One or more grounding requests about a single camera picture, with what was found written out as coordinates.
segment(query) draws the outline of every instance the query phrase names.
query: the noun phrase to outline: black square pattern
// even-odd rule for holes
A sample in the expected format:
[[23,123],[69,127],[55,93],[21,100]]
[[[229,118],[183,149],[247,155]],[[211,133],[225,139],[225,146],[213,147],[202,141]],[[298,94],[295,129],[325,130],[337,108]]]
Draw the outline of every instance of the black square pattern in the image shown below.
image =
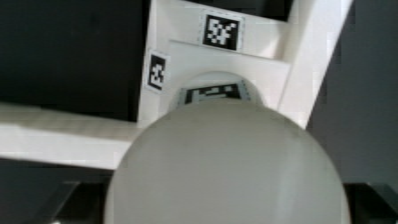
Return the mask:
[[181,104],[199,103],[204,100],[218,98],[249,100],[249,94],[241,83],[188,89],[185,91]]
[[151,55],[147,86],[161,91],[165,82],[165,59],[158,55]]
[[206,15],[202,44],[227,50],[238,49],[240,21]]

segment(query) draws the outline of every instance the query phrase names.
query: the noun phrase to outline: dark background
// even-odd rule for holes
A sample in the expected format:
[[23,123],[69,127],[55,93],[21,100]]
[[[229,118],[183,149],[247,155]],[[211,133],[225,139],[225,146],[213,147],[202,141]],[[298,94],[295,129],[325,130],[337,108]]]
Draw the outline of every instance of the dark background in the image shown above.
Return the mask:
[[0,100],[137,120],[149,0],[0,0]]
[[[398,1],[357,0],[307,129],[343,181],[382,182],[398,191],[396,21]],[[19,224],[34,216],[62,181],[103,175],[108,171],[0,160],[0,222]]]

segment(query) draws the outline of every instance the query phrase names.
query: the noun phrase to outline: gray surface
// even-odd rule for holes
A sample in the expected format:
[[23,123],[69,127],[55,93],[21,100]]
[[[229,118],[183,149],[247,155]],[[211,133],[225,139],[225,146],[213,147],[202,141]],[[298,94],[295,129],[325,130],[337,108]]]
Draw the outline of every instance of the gray surface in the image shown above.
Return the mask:
[[309,124],[344,182],[398,191],[398,1],[357,0]]

